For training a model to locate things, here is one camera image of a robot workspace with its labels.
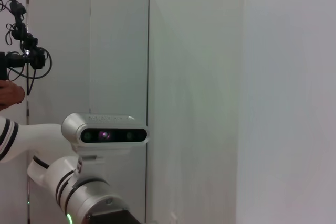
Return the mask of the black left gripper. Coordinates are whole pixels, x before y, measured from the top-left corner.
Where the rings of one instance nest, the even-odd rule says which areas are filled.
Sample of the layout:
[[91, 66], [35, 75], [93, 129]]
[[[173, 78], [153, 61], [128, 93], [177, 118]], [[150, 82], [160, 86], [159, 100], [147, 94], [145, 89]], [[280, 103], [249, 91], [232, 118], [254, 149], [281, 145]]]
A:
[[92, 211], [86, 215], [86, 224], [141, 224], [128, 210]]

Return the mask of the person's hand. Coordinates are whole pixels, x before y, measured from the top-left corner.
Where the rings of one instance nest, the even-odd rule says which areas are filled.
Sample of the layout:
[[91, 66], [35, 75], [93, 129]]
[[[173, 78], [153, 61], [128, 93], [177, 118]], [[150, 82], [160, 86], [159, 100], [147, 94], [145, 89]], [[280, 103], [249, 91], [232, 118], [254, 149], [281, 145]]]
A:
[[8, 80], [0, 80], [0, 111], [24, 100], [25, 90]]

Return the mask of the tall white cabinet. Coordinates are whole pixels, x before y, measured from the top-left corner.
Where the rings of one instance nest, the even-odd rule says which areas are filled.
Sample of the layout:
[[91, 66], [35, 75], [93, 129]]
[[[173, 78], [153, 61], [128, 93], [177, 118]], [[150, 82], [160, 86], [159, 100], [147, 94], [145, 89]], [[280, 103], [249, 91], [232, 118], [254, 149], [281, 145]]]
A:
[[146, 123], [107, 159], [141, 221], [236, 224], [242, 0], [91, 0], [92, 112]]

